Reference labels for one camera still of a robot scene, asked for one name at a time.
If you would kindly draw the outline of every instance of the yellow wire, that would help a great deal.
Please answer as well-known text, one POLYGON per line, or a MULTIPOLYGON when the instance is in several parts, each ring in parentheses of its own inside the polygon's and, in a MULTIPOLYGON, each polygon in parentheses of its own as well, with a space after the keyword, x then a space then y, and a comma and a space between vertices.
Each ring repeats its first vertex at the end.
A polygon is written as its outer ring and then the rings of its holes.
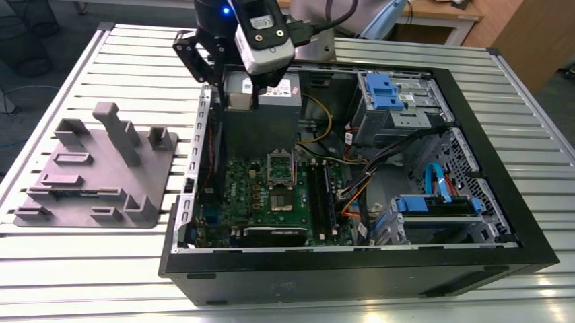
POLYGON ((367 180, 366 184, 363 184, 362 188, 358 190, 356 194, 354 195, 354 197, 351 198, 348 204, 346 205, 346 207, 343 208, 341 214, 344 215, 348 211, 350 205, 351 203, 356 200, 358 196, 362 194, 363 190, 366 189, 367 185, 371 182, 371 178, 370 180, 367 180))
POLYGON ((329 134, 331 124, 332 124, 329 110, 327 110, 327 107, 323 105, 323 103, 320 102, 320 100, 317 100, 312 96, 308 96, 307 94, 301 94, 301 95, 305 96, 305 97, 308 97, 320 106, 320 108, 323 109, 323 111, 325 111, 325 114, 327 114, 327 129, 325 129, 325 132, 321 134, 321 136, 319 136, 313 140, 296 141, 297 144, 313 143, 316 141, 320 141, 329 134))

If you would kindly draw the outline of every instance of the green circuit board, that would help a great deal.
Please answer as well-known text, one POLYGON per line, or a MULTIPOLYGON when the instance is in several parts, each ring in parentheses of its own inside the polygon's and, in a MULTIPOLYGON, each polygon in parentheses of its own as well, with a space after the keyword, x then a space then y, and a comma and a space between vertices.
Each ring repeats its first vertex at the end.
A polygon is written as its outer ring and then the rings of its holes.
MULTIPOLYGON (((265 160, 229 160, 224 183, 224 201, 212 219, 203 228, 209 248, 233 247, 229 243, 232 230, 239 227, 297 227, 307 229, 305 246, 344 246, 351 243, 350 225, 339 225, 337 235, 317 239, 313 234, 312 207, 309 205, 307 162, 295 166, 295 185, 269 187, 265 160)), ((343 170, 339 164, 327 166, 329 185, 333 190, 343 187, 343 170)), ((280 166, 273 173, 289 176, 289 168, 280 166)))

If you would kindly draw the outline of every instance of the label sticker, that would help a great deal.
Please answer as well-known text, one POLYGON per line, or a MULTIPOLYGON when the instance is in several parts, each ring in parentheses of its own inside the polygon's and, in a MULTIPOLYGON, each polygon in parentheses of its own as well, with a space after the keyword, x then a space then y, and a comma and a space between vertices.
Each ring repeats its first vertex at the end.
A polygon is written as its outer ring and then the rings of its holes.
MULTIPOLYGON (((252 80, 244 79, 244 82, 241 83, 241 93, 251 93, 252 92, 252 80)), ((268 87, 268 91, 261 94, 260 96, 276 96, 288 98, 291 97, 291 82, 288 79, 283 79, 279 82, 277 87, 268 87)))
POLYGON ((346 144, 347 145, 354 144, 354 133, 346 133, 346 144))
POLYGON ((399 98, 402 101, 415 101, 414 96, 411 94, 400 94, 399 98))
POLYGON ((271 15, 263 15, 261 17, 252 18, 249 19, 249 22, 252 23, 253 29, 257 30, 269 28, 273 25, 271 15))
POLYGON ((363 238, 367 238, 367 228, 363 223, 359 223, 358 225, 358 232, 362 234, 363 238))

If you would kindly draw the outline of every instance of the blue plastic latch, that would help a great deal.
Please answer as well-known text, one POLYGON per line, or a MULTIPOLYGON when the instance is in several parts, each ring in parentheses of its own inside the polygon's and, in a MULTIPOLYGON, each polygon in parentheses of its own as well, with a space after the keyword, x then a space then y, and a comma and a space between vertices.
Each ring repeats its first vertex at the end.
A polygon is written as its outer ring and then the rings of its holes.
POLYGON ((395 199, 395 204, 398 205, 398 212, 406 212, 407 210, 407 206, 406 206, 406 202, 403 201, 403 198, 395 199))
POLYGON ((403 110, 404 105, 398 97, 398 86, 388 75, 368 73, 367 90, 376 110, 403 110))
POLYGON ((480 214, 483 211, 483 204, 480 199, 478 199, 476 197, 471 198, 471 205, 474 206, 474 210, 475 210, 475 214, 480 214))
POLYGON ((406 202, 406 208, 410 212, 428 212, 428 205, 423 197, 411 196, 403 198, 406 202))

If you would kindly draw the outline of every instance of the white cable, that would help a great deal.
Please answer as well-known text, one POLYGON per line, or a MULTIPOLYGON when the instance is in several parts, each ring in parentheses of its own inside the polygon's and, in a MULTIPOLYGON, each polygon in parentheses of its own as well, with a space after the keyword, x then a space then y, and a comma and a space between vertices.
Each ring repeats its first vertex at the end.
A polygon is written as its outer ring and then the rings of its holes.
POLYGON ((37 89, 37 88, 43 88, 43 89, 60 89, 59 87, 49 86, 49 85, 29 85, 29 86, 21 86, 21 87, 17 87, 15 89, 11 89, 11 90, 5 91, 4 94, 20 91, 21 89, 37 89))

